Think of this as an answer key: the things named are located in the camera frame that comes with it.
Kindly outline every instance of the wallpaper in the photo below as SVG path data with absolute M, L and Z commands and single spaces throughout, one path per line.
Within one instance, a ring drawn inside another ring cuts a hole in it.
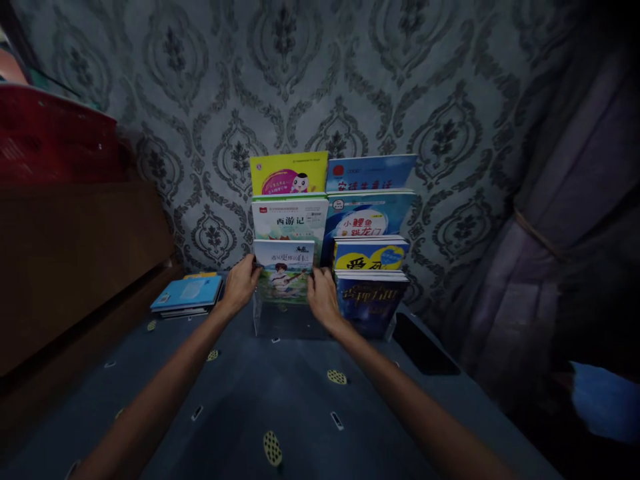
M 188 270 L 251 251 L 252 155 L 418 153 L 409 307 L 437 326 L 504 218 L 582 18 L 570 0 L 15 0 L 119 121 Z

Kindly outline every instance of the wall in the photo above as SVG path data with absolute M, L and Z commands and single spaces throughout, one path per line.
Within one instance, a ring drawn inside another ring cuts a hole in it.
M 576 2 L 16 0 L 46 72 L 116 117 L 190 270 L 251 251 L 251 155 L 420 154 L 412 310 L 437 325 L 509 213 Z

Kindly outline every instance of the red container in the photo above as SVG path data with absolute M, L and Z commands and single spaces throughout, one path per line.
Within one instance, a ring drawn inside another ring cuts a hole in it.
M 80 103 L 0 84 L 0 185 L 124 180 L 115 126 Z

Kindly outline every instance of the smartphone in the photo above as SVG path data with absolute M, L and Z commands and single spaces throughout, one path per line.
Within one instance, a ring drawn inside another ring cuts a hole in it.
M 460 368 L 404 313 L 396 314 L 393 338 L 424 375 L 458 375 Z

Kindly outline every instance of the brown wooden furniture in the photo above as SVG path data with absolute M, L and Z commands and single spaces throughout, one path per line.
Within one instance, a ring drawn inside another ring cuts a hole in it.
M 182 267 L 152 185 L 0 191 L 1 450 L 138 325 Z

